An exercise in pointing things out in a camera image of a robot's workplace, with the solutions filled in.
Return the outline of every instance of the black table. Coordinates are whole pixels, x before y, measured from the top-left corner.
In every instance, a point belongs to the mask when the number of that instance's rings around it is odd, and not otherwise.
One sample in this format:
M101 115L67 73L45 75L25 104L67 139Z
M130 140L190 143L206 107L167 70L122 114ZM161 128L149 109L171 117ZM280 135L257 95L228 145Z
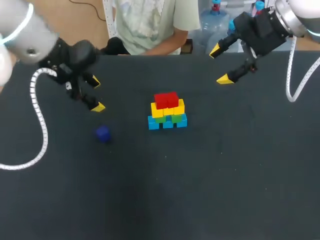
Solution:
M103 57L94 113L47 76L37 95L49 132L35 166L0 170L2 240L315 240L320 238L320 71L294 104L288 53L234 85L216 79L244 56ZM296 54L292 92L316 52ZM18 64L0 95L0 156L22 164L42 133ZM149 131L153 94L177 91L187 128ZM94 131L105 124L113 142Z

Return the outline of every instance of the red block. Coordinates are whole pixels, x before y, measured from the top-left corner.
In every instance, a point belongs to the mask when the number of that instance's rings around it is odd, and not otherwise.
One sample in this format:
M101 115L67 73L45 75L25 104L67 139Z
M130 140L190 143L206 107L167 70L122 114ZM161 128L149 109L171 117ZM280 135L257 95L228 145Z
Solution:
M169 109L176 108L179 106L179 97L175 91L167 93L167 102L167 106Z
M167 93L159 93L154 95L156 109L166 109L168 107Z

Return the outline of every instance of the yellow block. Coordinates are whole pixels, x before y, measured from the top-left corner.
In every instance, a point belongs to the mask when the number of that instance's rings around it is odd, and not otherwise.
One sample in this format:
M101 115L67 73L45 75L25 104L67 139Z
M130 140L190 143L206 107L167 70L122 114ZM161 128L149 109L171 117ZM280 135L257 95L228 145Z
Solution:
M99 82L98 78L96 78L95 75L93 75L92 78L99 84L98 86L94 87L96 89L97 87L99 87L101 85L101 83Z
M219 43L217 43L215 45L215 47L212 49L212 51L210 52L210 57L212 57L214 59L213 56L211 56L211 54L213 54L215 51L219 50L220 49L220 46L219 46Z
M175 114L175 108L165 108L163 109L163 116L170 116Z
M151 103L151 113L152 113L152 117L154 119L162 118L164 116L164 110L163 109L157 109L155 102Z
M179 106L174 108L174 115L181 115L185 113L185 103L183 99L179 99Z
M223 75L216 82L218 84L234 84L234 82L229 79L228 74Z
M96 106L95 108L93 108L91 111L99 113L99 112L101 112L101 111L103 111L105 109L106 109L106 107L101 102L99 102L99 105Z

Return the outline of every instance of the white t-shirt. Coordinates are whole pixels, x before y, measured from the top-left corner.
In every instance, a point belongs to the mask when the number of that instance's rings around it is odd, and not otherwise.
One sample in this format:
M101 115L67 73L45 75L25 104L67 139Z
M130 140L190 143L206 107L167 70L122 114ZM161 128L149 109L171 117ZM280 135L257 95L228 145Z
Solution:
M200 28L198 0L114 0L117 36L131 55L153 49L174 28ZM179 54L177 49L172 54Z

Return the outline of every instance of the toy block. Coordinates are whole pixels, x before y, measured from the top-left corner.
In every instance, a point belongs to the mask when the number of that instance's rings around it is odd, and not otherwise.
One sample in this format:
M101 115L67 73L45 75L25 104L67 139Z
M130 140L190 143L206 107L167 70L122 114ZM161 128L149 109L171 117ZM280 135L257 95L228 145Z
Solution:
M154 119L162 118L164 116L164 110L163 109L157 109L155 102L151 103L151 113L152 113L152 117Z
M179 97L175 91L167 94L167 102L169 109L179 106Z
M166 121L163 123L163 128L172 129L173 127L174 127L174 124L171 121L171 116L166 116Z
M172 119L171 121L173 124L180 123L180 122L182 122L182 115L172 115L171 119Z
M167 93L159 93L154 95L156 109L166 109L168 107Z
M185 128L186 126L188 126L188 120L187 120L187 115L184 113L182 114L182 121L178 122L176 124L177 128Z
M175 109L174 108L165 108L163 109L163 116L170 116L175 114Z
M166 117L165 117L165 116L163 116L163 117L157 117L157 118L155 118L155 122L156 122L157 124L163 124L163 123L166 122Z
M105 125L100 126L96 131L95 134L100 142L107 143L111 140L111 134L109 128Z
M174 115L182 115L185 113L185 103L183 99L179 99L179 106L174 108Z
M160 128L159 123L156 123L156 120L152 116L148 116L148 125L149 130L157 130Z

